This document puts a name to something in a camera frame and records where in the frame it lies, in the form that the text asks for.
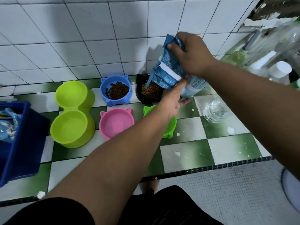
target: white bottle cap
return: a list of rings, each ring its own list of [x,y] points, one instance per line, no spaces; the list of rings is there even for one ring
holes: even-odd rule
[[[276,54],[276,52],[274,50],[272,50],[271,52],[269,52],[268,54],[266,54],[261,59],[258,59],[256,62],[252,63],[249,66],[248,70],[258,70],[258,69],[261,69],[264,66],[264,64],[266,64],[268,62],[268,60],[270,58],[272,58],[275,54]]]
[[[279,61],[276,64],[272,65],[269,69],[269,73],[272,77],[282,78],[289,74],[292,71],[290,64],[285,61]]]

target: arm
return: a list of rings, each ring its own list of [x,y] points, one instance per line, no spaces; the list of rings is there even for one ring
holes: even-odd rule
[[[96,224],[117,224],[169,121],[189,102],[178,102],[187,82],[180,81],[147,116],[96,148],[45,198],[76,200],[88,209]]]
[[[298,180],[300,92],[216,60],[202,39],[179,32],[168,47],[189,74],[205,79],[261,144]]]

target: blue plastic bin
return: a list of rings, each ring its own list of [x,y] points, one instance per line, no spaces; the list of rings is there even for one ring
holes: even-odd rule
[[[50,120],[30,108],[29,102],[0,102],[22,114],[12,144],[0,141],[0,187],[9,181],[34,176],[40,167]]]
[[[108,88],[108,90],[111,88],[111,83],[115,84],[117,81],[122,82],[123,84],[127,85],[129,87],[129,92],[127,95],[125,95],[123,98],[118,100],[111,100],[107,98],[105,94],[105,89]],[[125,76],[110,76],[107,78],[101,78],[101,86],[100,86],[100,93],[103,98],[103,100],[106,102],[108,107],[117,105],[117,104],[129,104],[129,100],[132,96],[132,87],[130,84],[130,81],[128,80],[128,75]]]

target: tiled countertop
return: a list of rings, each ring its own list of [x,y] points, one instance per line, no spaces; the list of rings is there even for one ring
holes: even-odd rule
[[[134,92],[135,77],[130,76]],[[103,101],[99,93],[100,79],[81,82],[95,93],[95,103],[90,110],[96,123],[94,136],[79,148],[65,148],[54,142],[50,135],[47,136],[38,174],[10,181],[0,188],[0,206],[37,200],[39,192],[47,193],[53,189],[86,156],[105,142],[99,132],[100,111],[114,107],[107,107]],[[62,83],[16,86],[14,96],[18,100],[29,101],[32,109],[53,121],[62,111],[54,101],[54,93]],[[161,140],[142,181],[274,159],[236,116],[219,124],[205,120],[201,111],[217,96],[213,88],[207,86],[179,110],[173,138]],[[130,107],[135,121],[138,121],[143,117],[144,106],[133,93],[130,104],[115,107]]]

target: dry cat food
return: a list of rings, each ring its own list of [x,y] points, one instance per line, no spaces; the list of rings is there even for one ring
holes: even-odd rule
[[[142,94],[148,99],[155,99],[161,96],[163,88],[158,86],[156,83],[151,82],[146,89],[146,83],[142,86]]]
[[[120,81],[117,81],[115,84],[111,83],[110,85],[111,88],[109,90],[108,88],[105,89],[105,94],[111,100],[121,99],[129,92],[129,87]]]

